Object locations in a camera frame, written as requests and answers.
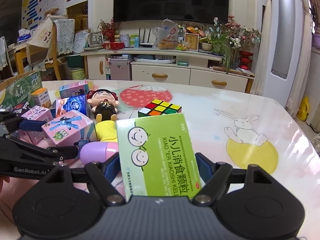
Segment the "small pink toy box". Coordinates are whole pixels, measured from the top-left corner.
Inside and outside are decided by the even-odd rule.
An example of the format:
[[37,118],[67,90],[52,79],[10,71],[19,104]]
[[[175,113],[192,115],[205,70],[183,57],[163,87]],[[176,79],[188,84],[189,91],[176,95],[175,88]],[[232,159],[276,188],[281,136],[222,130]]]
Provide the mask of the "small pink toy box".
[[[28,120],[37,120],[37,121],[51,121],[53,120],[53,116],[51,111],[48,108],[41,106],[34,106],[29,109],[27,112],[21,115],[21,117]],[[28,132],[19,130],[20,139],[24,140],[30,144],[37,145],[43,138],[43,132]]]

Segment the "blue tissue pack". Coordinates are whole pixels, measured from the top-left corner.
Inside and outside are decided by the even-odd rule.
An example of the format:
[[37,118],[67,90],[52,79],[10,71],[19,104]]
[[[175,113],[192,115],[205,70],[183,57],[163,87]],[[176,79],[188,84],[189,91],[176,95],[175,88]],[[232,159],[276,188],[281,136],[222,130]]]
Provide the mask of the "blue tissue pack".
[[68,98],[56,100],[56,103],[55,103],[56,118],[72,110],[75,110],[84,115],[87,115],[87,99],[85,95],[71,96]]

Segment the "red gift box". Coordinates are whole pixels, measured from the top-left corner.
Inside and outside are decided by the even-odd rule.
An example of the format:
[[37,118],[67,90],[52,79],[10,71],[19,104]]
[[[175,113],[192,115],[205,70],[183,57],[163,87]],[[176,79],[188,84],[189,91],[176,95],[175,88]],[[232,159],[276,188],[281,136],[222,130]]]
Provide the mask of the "red gift box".
[[120,50],[125,48],[124,42],[105,42],[103,48],[106,50]]

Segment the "pink blue carton box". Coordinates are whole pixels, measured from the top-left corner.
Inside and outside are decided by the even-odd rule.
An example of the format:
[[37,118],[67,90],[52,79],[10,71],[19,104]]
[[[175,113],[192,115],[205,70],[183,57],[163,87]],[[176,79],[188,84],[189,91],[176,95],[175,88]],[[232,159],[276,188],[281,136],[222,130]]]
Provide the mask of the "pink blue carton box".
[[59,88],[60,98],[69,98],[72,96],[86,95],[89,91],[87,81],[78,81]]

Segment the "green medicine box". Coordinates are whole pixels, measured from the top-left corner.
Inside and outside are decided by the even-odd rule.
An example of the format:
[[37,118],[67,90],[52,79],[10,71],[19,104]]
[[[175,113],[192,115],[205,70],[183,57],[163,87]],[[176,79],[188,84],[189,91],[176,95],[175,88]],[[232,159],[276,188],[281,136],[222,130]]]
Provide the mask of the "green medicine box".
[[201,178],[182,113],[118,120],[120,168],[126,198],[193,198]]

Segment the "white air conditioner tower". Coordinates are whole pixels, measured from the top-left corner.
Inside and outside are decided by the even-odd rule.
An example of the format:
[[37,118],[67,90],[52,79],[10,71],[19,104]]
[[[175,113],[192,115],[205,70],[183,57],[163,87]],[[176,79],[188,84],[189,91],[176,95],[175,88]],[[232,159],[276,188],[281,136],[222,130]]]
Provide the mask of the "white air conditioner tower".
[[306,8],[303,0],[267,0],[266,35],[261,41],[255,75],[256,92],[287,107],[303,44]]

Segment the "green cardboard box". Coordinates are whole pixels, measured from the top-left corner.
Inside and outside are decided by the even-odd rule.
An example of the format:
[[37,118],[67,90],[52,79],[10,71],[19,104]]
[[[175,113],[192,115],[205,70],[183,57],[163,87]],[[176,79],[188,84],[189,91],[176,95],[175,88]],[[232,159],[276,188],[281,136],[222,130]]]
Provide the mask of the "green cardboard box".
[[20,103],[35,105],[31,93],[42,88],[42,80],[39,71],[31,71],[16,75],[1,82],[1,108],[12,109]]

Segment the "rubiks cube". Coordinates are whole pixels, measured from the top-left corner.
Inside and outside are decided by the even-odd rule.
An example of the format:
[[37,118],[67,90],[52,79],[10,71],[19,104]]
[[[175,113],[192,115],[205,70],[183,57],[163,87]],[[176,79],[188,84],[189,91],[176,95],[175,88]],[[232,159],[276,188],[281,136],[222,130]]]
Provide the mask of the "rubiks cube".
[[138,111],[138,117],[181,113],[182,107],[170,102],[154,99]]

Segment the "pink flower bouquet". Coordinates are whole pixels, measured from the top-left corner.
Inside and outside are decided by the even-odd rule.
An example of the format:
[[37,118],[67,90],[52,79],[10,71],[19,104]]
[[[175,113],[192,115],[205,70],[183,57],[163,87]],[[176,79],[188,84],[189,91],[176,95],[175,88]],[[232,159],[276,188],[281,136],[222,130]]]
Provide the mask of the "pink flower bouquet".
[[233,15],[227,17],[226,23],[215,17],[213,30],[214,37],[226,40],[233,49],[240,49],[244,44],[255,45],[261,40],[259,29],[242,26]]

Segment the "purple capsule toy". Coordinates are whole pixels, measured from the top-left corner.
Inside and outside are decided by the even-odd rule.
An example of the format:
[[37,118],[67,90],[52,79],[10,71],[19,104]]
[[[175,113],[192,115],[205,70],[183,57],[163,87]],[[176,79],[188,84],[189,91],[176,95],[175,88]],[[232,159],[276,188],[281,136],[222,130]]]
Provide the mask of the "purple capsule toy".
[[103,163],[118,151],[119,148],[117,142],[89,142],[81,148],[80,160],[84,165],[93,161]]

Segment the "pink toy box blue figure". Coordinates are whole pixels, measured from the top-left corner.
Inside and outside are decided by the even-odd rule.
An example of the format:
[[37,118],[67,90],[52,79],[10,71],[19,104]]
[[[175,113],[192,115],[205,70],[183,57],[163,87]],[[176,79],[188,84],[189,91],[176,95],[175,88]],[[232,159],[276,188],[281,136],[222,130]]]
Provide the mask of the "pink toy box blue figure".
[[97,141],[94,122],[75,110],[47,122],[41,128],[51,147],[82,147],[88,142]]

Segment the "girl doll figurine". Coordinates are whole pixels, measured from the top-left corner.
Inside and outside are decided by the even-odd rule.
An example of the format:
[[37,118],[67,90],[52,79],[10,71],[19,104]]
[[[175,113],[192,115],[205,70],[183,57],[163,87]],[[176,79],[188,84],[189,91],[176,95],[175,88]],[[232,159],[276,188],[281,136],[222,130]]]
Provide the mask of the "girl doll figurine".
[[87,94],[87,103],[91,106],[96,122],[116,121],[118,97],[107,89],[91,90]]

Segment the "orange white medicine box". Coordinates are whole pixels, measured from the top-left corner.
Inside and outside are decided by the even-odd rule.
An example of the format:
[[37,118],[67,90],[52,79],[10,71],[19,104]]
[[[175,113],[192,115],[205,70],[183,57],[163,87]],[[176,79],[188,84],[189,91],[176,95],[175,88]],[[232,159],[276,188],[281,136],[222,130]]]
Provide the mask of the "orange white medicine box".
[[37,106],[50,108],[52,105],[48,89],[46,88],[39,88],[38,90],[34,91],[31,93],[31,98]]

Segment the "framed picture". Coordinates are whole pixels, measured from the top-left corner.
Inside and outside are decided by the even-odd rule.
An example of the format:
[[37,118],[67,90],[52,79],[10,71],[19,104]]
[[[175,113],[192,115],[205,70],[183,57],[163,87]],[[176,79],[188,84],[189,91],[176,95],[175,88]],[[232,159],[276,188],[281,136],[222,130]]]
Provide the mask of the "framed picture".
[[184,41],[188,44],[188,50],[198,51],[199,50],[199,35],[185,33]]

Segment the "pink storage box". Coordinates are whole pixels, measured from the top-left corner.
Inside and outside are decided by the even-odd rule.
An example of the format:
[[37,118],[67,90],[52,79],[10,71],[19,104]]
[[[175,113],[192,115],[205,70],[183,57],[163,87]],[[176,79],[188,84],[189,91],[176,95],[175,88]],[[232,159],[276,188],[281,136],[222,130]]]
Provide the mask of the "pink storage box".
[[131,70],[132,59],[110,59],[110,72],[112,80],[124,80],[131,81],[132,70]]

